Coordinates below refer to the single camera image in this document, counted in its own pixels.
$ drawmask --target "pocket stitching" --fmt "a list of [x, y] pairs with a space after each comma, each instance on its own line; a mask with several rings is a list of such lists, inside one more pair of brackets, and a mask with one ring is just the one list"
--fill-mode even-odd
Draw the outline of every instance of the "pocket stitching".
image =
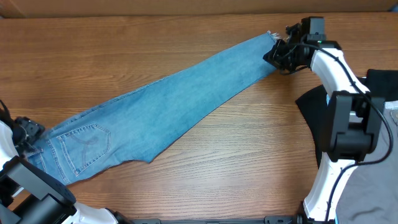
[[[95, 129], [99, 129], [100, 131], [104, 132], [105, 135], [108, 138], [108, 143], [106, 145], [106, 150], [103, 151], [104, 153], [102, 155], [100, 155], [99, 157], [94, 158], [91, 161], [87, 162], [83, 166], [83, 169], [80, 172], [77, 172], [76, 167], [73, 165], [72, 160], [70, 159], [69, 152], [67, 150], [67, 146], [66, 146], [64, 140], [61, 138], [61, 136], [66, 136], [68, 138], [70, 136], [70, 133], [79, 133], [79, 130], [86, 130], [89, 127], [94, 127]], [[67, 133], [61, 134], [61, 135], [57, 136], [57, 139], [61, 143], [62, 151], [63, 151], [63, 154], [64, 154], [65, 158], [67, 158], [68, 165], [73, 170], [74, 175], [78, 177], [85, 169], [87, 169], [87, 167], [92, 165], [95, 161], [97, 161], [98, 159], [100, 159], [101, 157], [103, 157], [105, 154], [107, 154], [109, 152], [109, 148], [110, 148], [110, 145], [111, 145], [111, 131], [109, 131], [108, 129], [106, 129], [106, 128], [98, 125], [98, 124], [89, 124], [87, 126], [84, 126], [84, 127], [81, 127], [81, 128], [76, 128], [76, 129], [74, 129], [72, 131], [69, 131]]]

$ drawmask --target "jeans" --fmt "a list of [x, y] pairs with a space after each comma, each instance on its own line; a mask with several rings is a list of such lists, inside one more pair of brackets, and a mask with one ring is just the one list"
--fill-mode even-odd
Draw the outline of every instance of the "jeans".
[[266, 33], [46, 131], [28, 161], [63, 184], [124, 161], [150, 162], [206, 115], [272, 73]]

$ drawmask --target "blue object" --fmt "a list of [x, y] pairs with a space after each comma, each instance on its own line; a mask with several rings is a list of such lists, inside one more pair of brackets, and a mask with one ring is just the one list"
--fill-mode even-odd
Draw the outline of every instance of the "blue object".
[[206, 115], [272, 73], [262, 56], [270, 33], [140, 87], [49, 129], [27, 155], [63, 184], [87, 179], [124, 161], [151, 162]]

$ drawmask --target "black cable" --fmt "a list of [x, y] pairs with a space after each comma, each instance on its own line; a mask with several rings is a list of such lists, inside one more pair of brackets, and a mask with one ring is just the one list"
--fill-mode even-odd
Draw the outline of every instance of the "black cable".
[[331, 189], [330, 192], [330, 196], [329, 196], [329, 201], [328, 201], [328, 208], [326, 210], [326, 217], [325, 217], [325, 222], [328, 222], [328, 218], [329, 218], [329, 213], [330, 213], [330, 207], [331, 207], [331, 201], [333, 199], [333, 194], [335, 193], [335, 190], [337, 188], [338, 182], [340, 181], [341, 177], [343, 176], [343, 174], [350, 168], [354, 167], [354, 166], [366, 166], [366, 165], [372, 165], [372, 164], [378, 164], [380, 162], [385, 161], [391, 154], [392, 152], [392, 148], [394, 147], [394, 137], [392, 136], [392, 130], [391, 127], [389, 126], [386, 118], [384, 117], [384, 115], [381, 113], [381, 111], [376, 107], [376, 105], [374, 105], [374, 103], [368, 98], [368, 96], [366, 96], [365, 93], [363, 93], [358, 86], [355, 84], [354, 80], [352, 79], [351, 75], [349, 74], [347, 68], [345, 67], [345, 65], [343, 64], [343, 62], [341, 62], [339, 60], [338, 57], [334, 56], [333, 54], [329, 53], [328, 51], [324, 50], [321, 47], [315, 46], [315, 45], [310, 45], [310, 44], [304, 44], [304, 43], [299, 43], [299, 44], [289, 44], [289, 45], [293, 45], [295, 46], [303, 46], [303, 47], [310, 47], [313, 48], [315, 50], [319, 50], [325, 54], [327, 54], [327, 56], [330, 56], [331, 58], [333, 58], [340, 66], [341, 68], [344, 70], [349, 82], [351, 83], [351, 85], [353, 86], [353, 88], [359, 93], [361, 94], [364, 99], [366, 100], [367, 103], [369, 103], [371, 105], [371, 107], [375, 110], [375, 112], [377, 113], [377, 115], [380, 117], [381, 121], [384, 123], [384, 125], [386, 126], [387, 129], [387, 133], [388, 133], [388, 137], [389, 137], [389, 148], [386, 152], [386, 154], [376, 160], [376, 161], [370, 161], [370, 162], [359, 162], [359, 163], [355, 163], [349, 166], [346, 166], [344, 169], [341, 170], [339, 176], [337, 177], [335, 183], [333, 184], [333, 188]]

